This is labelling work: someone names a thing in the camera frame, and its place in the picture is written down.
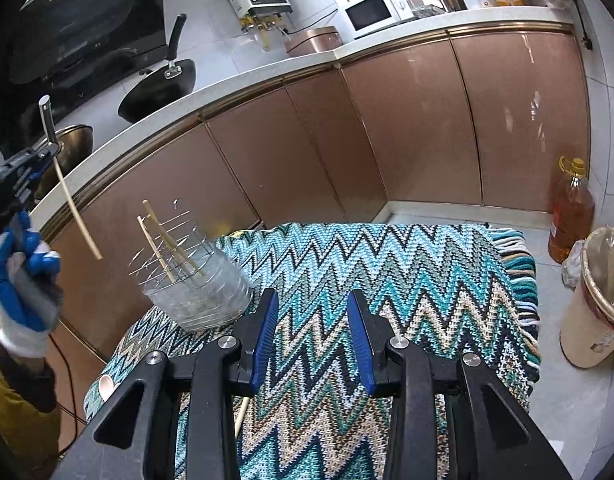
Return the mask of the yellow sleeved left forearm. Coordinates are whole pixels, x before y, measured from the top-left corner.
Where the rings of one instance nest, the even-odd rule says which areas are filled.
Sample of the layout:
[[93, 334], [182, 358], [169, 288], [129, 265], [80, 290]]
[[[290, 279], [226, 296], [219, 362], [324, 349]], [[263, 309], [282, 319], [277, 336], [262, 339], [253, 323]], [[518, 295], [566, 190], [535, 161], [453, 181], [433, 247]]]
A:
[[46, 359], [14, 358], [0, 344], [0, 436], [19, 468], [48, 479], [57, 463], [60, 408]]

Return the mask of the blue white gloved left hand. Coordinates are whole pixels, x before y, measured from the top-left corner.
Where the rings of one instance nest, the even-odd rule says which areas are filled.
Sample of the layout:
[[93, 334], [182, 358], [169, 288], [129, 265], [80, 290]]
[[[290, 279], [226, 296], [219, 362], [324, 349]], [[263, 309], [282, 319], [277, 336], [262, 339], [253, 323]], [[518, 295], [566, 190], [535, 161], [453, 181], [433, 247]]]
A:
[[41, 359], [62, 305], [60, 255], [25, 211], [14, 221], [0, 234], [0, 344], [16, 358]]

